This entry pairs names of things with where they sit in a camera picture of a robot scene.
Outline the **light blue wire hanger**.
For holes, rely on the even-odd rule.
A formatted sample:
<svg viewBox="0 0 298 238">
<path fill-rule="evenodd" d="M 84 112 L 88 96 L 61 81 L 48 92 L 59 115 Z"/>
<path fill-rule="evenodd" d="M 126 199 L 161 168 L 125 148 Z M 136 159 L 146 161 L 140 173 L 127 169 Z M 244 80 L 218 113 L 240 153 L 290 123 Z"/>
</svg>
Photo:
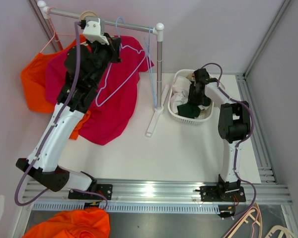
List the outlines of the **light blue wire hanger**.
<svg viewBox="0 0 298 238">
<path fill-rule="evenodd" d="M 145 64 L 146 53 L 139 41 L 132 36 L 117 34 L 121 38 L 119 53 L 121 62 L 111 63 L 102 79 L 98 94 L 95 98 L 97 107 L 103 106 L 123 87 L 132 82 L 142 68 L 148 69 Z"/>
<path fill-rule="evenodd" d="M 144 38 L 144 43 L 145 43 L 145 57 L 147 61 L 147 67 L 148 67 L 148 72 L 149 72 L 149 80 L 150 80 L 150 86 L 151 86 L 151 93 L 152 93 L 152 100 L 153 100 L 153 107 L 157 107 L 157 95 L 155 92 L 155 86 L 154 86 L 154 77 L 153 77 L 153 66 L 152 66 L 152 61 L 151 61 L 151 51 L 150 51 L 150 36 L 151 36 L 151 27 L 148 29 L 148 37 Z"/>
</svg>

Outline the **green and white t shirt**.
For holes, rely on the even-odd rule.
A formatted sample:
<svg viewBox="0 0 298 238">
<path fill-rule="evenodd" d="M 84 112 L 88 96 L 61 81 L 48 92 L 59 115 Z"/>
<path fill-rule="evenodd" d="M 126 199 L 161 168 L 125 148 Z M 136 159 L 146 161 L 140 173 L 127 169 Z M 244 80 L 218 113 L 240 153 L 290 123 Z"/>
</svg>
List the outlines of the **green and white t shirt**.
<svg viewBox="0 0 298 238">
<path fill-rule="evenodd" d="M 174 78 L 169 98 L 170 111 L 178 118 L 186 120 L 203 120 L 211 116 L 212 102 L 209 105 L 201 104 L 200 86 L 194 75 L 178 75 Z"/>
</svg>

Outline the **beige t shirt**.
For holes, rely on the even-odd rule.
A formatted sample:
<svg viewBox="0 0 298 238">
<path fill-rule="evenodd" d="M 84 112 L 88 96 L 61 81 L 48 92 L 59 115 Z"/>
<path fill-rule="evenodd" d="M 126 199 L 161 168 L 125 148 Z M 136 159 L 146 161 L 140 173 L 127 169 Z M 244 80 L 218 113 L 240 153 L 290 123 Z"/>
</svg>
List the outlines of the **beige t shirt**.
<svg viewBox="0 0 298 238">
<path fill-rule="evenodd" d="M 190 83 L 194 83 L 196 86 L 199 85 L 201 86 L 201 81 L 195 79 L 195 74 L 192 72 L 186 76 L 187 79 L 189 79 Z M 190 106 L 190 114 L 187 116 L 188 118 L 191 119 L 204 119 L 208 117 L 208 111 L 210 110 L 210 106 L 212 101 L 209 100 L 209 105 L 208 106 L 197 106 L 197 105 L 192 105 L 187 103 Z"/>
</svg>

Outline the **beige wooden hanger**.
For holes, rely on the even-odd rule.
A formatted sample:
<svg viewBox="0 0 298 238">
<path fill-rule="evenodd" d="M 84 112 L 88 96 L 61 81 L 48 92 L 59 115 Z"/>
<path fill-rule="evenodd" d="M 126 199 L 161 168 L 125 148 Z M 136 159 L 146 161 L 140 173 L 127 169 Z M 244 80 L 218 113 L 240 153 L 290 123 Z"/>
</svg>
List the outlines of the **beige wooden hanger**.
<svg viewBox="0 0 298 238">
<path fill-rule="evenodd" d="M 98 17 L 97 14 L 93 11 L 84 11 L 80 17 L 79 21 L 85 20 L 87 17 Z"/>
</svg>

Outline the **magenta t shirt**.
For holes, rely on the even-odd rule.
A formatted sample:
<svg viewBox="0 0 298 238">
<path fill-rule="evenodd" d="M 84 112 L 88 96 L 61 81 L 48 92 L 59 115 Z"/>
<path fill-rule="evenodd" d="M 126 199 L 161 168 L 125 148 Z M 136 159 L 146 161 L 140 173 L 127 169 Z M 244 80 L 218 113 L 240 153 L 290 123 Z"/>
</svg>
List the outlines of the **magenta t shirt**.
<svg viewBox="0 0 298 238">
<path fill-rule="evenodd" d="M 132 82 L 127 83 L 103 106 L 97 107 L 93 102 L 72 131 L 70 139 L 76 140 L 81 136 L 92 143 L 106 145 L 120 136 L 135 111 L 140 73 L 146 71 L 142 68 Z"/>
</svg>

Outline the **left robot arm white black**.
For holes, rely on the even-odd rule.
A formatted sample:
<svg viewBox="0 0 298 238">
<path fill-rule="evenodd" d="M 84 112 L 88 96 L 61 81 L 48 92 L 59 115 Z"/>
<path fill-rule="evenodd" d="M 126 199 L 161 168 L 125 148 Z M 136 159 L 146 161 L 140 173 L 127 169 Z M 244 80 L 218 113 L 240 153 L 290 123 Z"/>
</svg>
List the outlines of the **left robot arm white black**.
<svg viewBox="0 0 298 238">
<path fill-rule="evenodd" d="M 74 128 L 97 95 L 99 83 L 108 66 L 119 63 L 121 38 L 108 37 L 107 44 L 87 41 L 68 50 L 64 66 L 65 84 L 52 118 L 36 148 L 27 158 L 19 158 L 16 167 L 51 191 L 79 189 L 84 198 L 97 193 L 93 178 L 59 166 L 61 153 Z"/>
</svg>

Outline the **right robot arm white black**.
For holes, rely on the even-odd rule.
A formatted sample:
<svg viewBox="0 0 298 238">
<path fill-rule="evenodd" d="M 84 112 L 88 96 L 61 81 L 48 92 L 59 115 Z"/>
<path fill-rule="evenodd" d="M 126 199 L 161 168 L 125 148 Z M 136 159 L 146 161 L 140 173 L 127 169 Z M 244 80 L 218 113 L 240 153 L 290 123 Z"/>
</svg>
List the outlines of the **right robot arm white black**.
<svg viewBox="0 0 298 238">
<path fill-rule="evenodd" d="M 239 176 L 240 150 L 250 135 L 249 105 L 232 98 L 219 80 L 212 78 L 205 68 L 193 72 L 189 98 L 203 106 L 211 102 L 220 109 L 218 133 L 223 139 L 223 165 L 216 186 L 201 190 L 202 200 L 230 201 L 241 193 Z"/>
</svg>

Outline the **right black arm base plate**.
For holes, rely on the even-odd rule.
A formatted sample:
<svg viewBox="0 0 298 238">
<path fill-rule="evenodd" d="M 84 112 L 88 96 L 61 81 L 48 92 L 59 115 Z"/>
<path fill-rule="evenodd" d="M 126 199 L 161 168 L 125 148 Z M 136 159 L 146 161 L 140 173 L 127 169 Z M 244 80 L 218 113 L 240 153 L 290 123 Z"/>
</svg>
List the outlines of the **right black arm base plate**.
<svg viewBox="0 0 298 238">
<path fill-rule="evenodd" d="M 201 197 L 202 202 L 246 202 L 244 188 L 241 187 L 238 191 L 220 192 L 215 185 L 203 185 L 195 189 Z"/>
</svg>

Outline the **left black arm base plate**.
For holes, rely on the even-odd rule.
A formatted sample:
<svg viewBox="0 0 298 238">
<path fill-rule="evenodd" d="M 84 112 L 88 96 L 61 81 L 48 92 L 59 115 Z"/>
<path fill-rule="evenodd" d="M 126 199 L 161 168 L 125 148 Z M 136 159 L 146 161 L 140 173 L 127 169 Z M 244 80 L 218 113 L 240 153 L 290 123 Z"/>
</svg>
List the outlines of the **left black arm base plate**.
<svg viewBox="0 0 298 238">
<path fill-rule="evenodd" d="M 100 184 L 96 183 L 91 185 L 87 191 L 79 192 L 76 190 L 71 190 L 68 193 L 68 199 L 76 199 L 76 200 L 103 200 L 105 197 L 107 200 L 111 200 L 112 197 L 112 184 Z"/>
</svg>

